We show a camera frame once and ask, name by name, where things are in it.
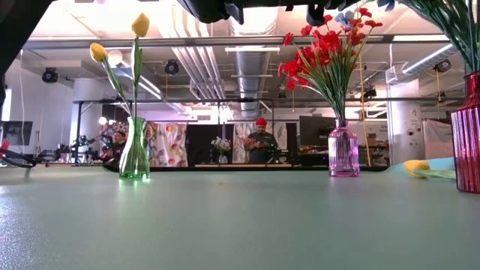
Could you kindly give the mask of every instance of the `yellow tulip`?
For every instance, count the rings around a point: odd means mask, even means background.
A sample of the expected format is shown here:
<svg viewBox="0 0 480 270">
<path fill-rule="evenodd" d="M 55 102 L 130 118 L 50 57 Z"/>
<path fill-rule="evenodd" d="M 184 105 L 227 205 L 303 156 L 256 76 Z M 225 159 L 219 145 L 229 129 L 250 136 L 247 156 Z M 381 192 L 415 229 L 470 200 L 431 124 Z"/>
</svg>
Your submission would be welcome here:
<svg viewBox="0 0 480 270">
<path fill-rule="evenodd" d="M 107 51 L 99 43 L 90 44 L 90 56 L 93 61 L 101 63 L 104 59 L 108 59 Z"/>
<path fill-rule="evenodd" d="M 418 175 L 412 172 L 412 170 L 429 170 L 430 169 L 430 164 L 428 164 L 427 161 L 424 160 L 408 160 L 405 163 L 403 163 L 405 166 L 405 170 L 408 174 L 410 174 L 413 177 L 416 177 L 418 179 L 426 179 L 427 177 L 423 175 Z"/>
<path fill-rule="evenodd" d="M 150 19 L 141 13 L 132 23 L 132 31 L 137 37 L 144 38 L 149 31 Z"/>
</svg>

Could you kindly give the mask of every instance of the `pink glass vase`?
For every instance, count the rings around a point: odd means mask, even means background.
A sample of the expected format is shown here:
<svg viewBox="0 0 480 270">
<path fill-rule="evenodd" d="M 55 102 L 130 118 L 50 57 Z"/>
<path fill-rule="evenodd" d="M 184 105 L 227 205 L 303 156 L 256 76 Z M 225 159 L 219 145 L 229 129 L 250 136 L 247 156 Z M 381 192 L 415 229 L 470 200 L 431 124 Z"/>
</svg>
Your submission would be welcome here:
<svg viewBox="0 0 480 270">
<path fill-rule="evenodd" d="M 328 171 L 333 177 L 357 177 L 359 145 L 346 120 L 337 119 L 337 127 L 328 136 Z"/>
<path fill-rule="evenodd" d="M 451 114 L 459 191 L 480 194 L 480 72 L 465 76 L 465 104 Z"/>
</svg>

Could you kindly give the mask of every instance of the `person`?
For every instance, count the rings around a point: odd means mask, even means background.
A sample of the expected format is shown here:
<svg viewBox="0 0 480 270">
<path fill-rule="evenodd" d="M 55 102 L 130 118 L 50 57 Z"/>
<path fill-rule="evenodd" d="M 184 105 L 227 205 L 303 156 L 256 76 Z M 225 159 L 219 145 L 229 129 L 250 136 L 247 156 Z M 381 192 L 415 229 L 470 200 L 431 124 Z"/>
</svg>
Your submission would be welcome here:
<svg viewBox="0 0 480 270">
<path fill-rule="evenodd" d="M 266 132 L 267 121 L 264 118 L 258 118 L 256 120 L 256 132 L 248 135 L 249 138 L 254 140 L 254 144 L 250 146 L 249 162 L 252 164 L 264 164 L 269 162 L 272 158 L 271 147 L 277 148 L 277 140 L 275 137 Z"/>
<path fill-rule="evenodd" d="M 125 144 L 127 143 L 127 138 L 124 132 L 117 131 L 113 134 L 113 159 L 118 163 L 120 162 L 120 158 L 122 157 L 123 149 L 125 148 Z"/>
</svg>

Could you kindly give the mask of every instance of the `vase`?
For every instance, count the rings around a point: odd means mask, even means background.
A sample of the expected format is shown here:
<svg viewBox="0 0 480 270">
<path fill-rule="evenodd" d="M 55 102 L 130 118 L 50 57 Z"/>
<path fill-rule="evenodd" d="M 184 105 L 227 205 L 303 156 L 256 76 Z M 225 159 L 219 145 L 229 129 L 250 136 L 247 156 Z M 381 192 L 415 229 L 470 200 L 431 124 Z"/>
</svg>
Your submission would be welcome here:
<svg viewBox="0 0 480 270">
<path fill-rule="evenodd" d="M 144 146 L 144 125 L 144 118 L 128 118 L 128 138 L 119 164 L 121 179 L 147 179 L 150 176 L 149 157 Z"/>
<path fill-rule="evenodd" d="M 468 98 L 451 114 L 459 191 L 480 194 L 480 72 L 465 76 Z"/>
<path fill-rule="evenodd" d="M 218 163 L 219 164 L 228 164 L 228 158 L 226 155 L 220 154 L 218 156 Z"/>
<path fill-rule="evenodd" d="M 359 145 L 346 120 L 337 119 L 328 136 L 328 171 L 332 177 L 359 176 Z"/>
</svg>

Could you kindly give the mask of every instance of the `pillar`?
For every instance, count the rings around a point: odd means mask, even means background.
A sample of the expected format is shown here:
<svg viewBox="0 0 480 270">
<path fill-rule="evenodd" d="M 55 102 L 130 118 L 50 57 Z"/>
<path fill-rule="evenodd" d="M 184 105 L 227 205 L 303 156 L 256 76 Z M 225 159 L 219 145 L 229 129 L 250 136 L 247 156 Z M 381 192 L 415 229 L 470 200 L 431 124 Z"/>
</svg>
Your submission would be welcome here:
<svg viewBox="0 0 480 270">
<path fill-rule="evenodd" d="M 74 101 L 98 101 L 104 97 L 104 89 L 108 87 L 106 83 L 89 78 L 75 79 L 73 84 L 73 100 Z M 82 110 L 87 109 L 89 103 L 82 105 Z M 78 104 L 72 106 L 71 126 L 70 126 L 70 143 L 77 138 L 77 119 L 78 119 Z M 80 121 L 80 136 L 86 135 L 87 138 L 94 138 L 100 134 L 101 126 L 98 124 L 98 119 L 102 116 L 102 105 L 93 103 L 82 114 Z M 91 145 L 93 150 L 99 150 L 98 143 Z"/>
<path fill-rule="evenodd" d="M 419 80 L 390 85 L 390 98 L 417 98 Z M 425 141 L 422 125 L 422 108 L 415 101 L 389 101 L 387 103 L 388 144 L 390 164 L 425 159 Z"/>
</svg>

